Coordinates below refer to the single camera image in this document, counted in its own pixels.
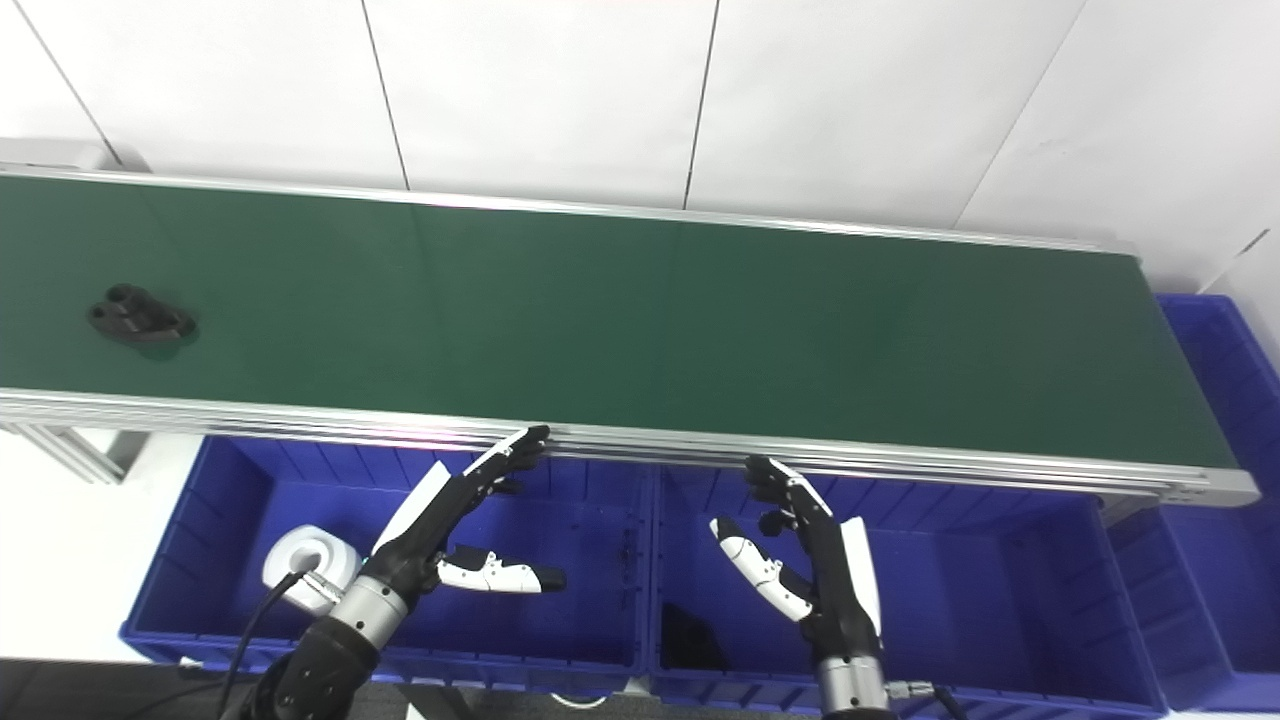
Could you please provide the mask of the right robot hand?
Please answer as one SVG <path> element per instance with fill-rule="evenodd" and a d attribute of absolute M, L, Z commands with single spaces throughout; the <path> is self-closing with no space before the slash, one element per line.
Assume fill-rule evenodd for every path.
<path fill-rule="evenodd" d="M 721 551 L 760 597 L 799 625 L 817 661 L 881 660 L 879 592 L 863 519 L 840 521 L 809 479 L 773 457 L 750 455 L 744 466 L 751 497 L 772 506 L 759 519 L 760 532 L 794 532 L 812 574 L 801 577 L 769 556 L 728 515 L 709 523 Z"/>

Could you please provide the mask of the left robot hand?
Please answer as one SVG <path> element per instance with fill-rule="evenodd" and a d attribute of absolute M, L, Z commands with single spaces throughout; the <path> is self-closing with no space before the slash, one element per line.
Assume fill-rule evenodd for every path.
<path fill-rule="evenodd" d="M 384 528 L 358 578 L 381 583 L 407 609 L 439 585 L 508 594 L 564 591 L 567 578 L 559 568 L 508 561 L 472 546 L 449 547 L 466 515 L 492 495 L 512 491 L 512 473 L 536 466 L 549 434 L 548 425 L 517 430 L 460 474 L 424 478 Z"/>

